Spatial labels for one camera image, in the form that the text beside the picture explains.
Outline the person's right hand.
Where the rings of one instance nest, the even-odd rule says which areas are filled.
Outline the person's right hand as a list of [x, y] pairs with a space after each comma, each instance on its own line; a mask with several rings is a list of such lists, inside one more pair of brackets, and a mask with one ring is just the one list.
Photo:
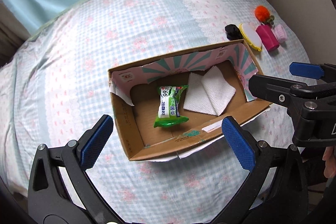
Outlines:
[[336, 174], [336, 160], [334, 155], [335, 147], [326, 147], [322, 160], [325, 162], [324, 175], [326, 178], [333, 178]]

